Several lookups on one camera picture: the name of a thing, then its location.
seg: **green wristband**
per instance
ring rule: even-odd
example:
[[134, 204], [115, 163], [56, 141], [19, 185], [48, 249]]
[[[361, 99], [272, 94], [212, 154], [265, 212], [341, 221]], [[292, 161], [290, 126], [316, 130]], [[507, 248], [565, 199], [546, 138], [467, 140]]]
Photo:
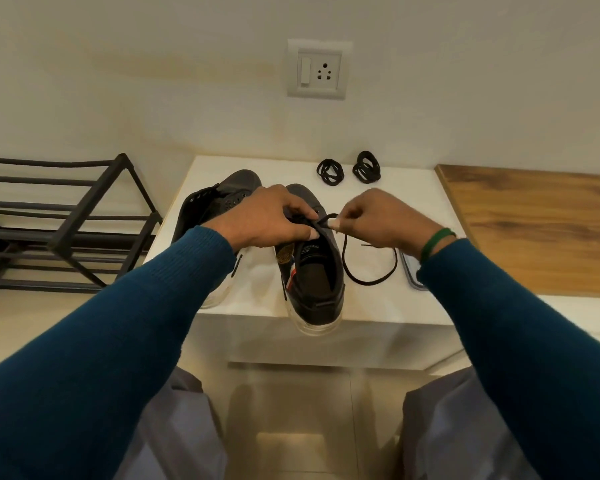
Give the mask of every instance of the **green wristband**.
[[429, 259], [431, 256], [431, 252], [433, 248], [436, 247], [436, 244], [442, 241], [445, 237], [449, 237], [450, 235], [455, 236], [456, 233], [453, 232], [449, 227], [445, 227], [444, 229], [440, 229], [437, 233], [433, 234], [430, 240], [422, 248], [422, 252], [420, 253], [420, 264], [423, 264], [424, 261]]

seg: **white sole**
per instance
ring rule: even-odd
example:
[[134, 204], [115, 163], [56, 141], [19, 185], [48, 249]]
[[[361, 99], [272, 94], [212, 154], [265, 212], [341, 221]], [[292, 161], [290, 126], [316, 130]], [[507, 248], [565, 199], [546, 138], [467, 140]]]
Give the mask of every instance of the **white sole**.
[[331, 323], [327, 323], [327, 325], [311, 325], [302, 320], [302, 317], [298, 315], [296, 309], [291, 304], [291, 300], [289, 300], [289, 297], [286, 296], [286, 298], [287, 299], [285, 300], [285, 306], [287, 307], [287, 314], [289, 315], [289, 318], [291, 318], [291, 321], [296, 325], [296, 328], [305, 335], [310, 335], [311, 337], [319, 337], [320, 335], [325, 335], [334, 331], [342, 321], [342, 312], [340, 312], [336, 320], [334, 320]]
[[[241, 261], [243, 261], [245, 255], [247, 254], [247, 251], [249, 249], [243, 249], [240, 250], [240, 252], [238, 252], [238, 256], [236, 257], [236, 266], [240, 266]], [[224, 298], [226, 298], [229, 295], [229, 292], [231, 291], [231, 288], [233, 286], [233, 280], [235, 279], [236, 275], [238, 274], [238, 270], [235, 268], [232, 269], [231, 273], [227, 274], [226, 277], [224, 278], [223, 282], [220, 283], [220, 286], [218, 286], [218, 288], [216, 288], [215, 290], [211, 291], [211, 293], [209, 293], [208, 297], [206, 298], [206, 300], [204, 301], [204, 303], [202, 304], [202, 306], [200, 306], [200, 309], [205, 309], [205, 308], [213, 308], [214, 306], [218, 306], [220, 305], [220, 303], [222, 303], [224, 301]]]

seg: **teal sweater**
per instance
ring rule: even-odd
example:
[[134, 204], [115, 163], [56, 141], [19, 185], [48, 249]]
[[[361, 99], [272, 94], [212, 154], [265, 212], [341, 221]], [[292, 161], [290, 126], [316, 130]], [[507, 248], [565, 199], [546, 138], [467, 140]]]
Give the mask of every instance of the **teal sweater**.
[[[0, 363], [0, 479], [110, 479], [193, 317], [231, 272], [196, 227]], [[600, 343], [466, 240], [419, 278], [544, 479], [600, 479]]]

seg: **shoe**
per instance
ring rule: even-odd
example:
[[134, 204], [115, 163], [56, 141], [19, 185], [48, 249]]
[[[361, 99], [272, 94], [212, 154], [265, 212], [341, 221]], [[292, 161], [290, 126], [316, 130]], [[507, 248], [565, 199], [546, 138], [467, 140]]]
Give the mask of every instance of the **shoe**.
[[[185, 199], [180, 208], [176, 230], [173, 233], [173, 240], [171, 242], [176, 242], [192, 227], [204, 224], [214, 217], [224, 214], [227, 210], [234, 208], [261, 185], [260, 178], [255, 172], [251, 170], [238, 170], [219, 184], [192, 193]], [[229, 294], [236, 271], [245, 252], [246, 250], [240, 250], [235, 254], [236, 259], [233, 271], [209, 293], [209, 296], [200, 308], [216, 306]]]
[[[303, 185], [292, 184], [287, 190], [304, 199], [318, 213], [327, 214], [315, 195]], [[323, 335], [336, 329], [342, 320], [344, 274], [340, 251], [330, 229], [304, 216], [287, 218], [318, 231], [314, 241], [296, 241], [276, 246], [276, 259], [282, 277], [282, 289], [289, 316], [307, 335]]]

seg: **white table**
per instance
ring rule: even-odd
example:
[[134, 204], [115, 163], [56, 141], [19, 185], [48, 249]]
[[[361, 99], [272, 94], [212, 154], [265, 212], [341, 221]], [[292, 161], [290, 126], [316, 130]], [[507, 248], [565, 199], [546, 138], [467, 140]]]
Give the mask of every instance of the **white table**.
[[[378, 187], [463, 235], [433, 170], [382, 168], [382, 179], [365, 185], [353, 176], [350, 165], [343, 165], [344, 181], [330, 187], [315, 167], [310, 162], [198, 156], [145, 261], [170, 245], [178, 211], [190, 193], [242, 168], [254, 170], [264, 186], [307, 186], [327, 213], [339, 212], [355, 195]], [[342, 236], [336, 235], [336, 240], [342, 248]], [[360, 279], [374, 279], [391, 269], [393, 253], [362, 247], [352, 239], [347, 265]], [[287, 318], [273, 250], [252, 249], [240, 264], [231, 293], [220, 305], [196, 316], [189, 339], [205, 353], [234, 362], [416, 369], [437, 374], [468, 364], [447, 313], [430, 293], [409, 286], [400, 263], [379, 285], [360, 286], [345, 276], [345, 286], [343, 323], [324, 337], [307, 337]], [[600, 298], [541, 298], [600, 338]]]

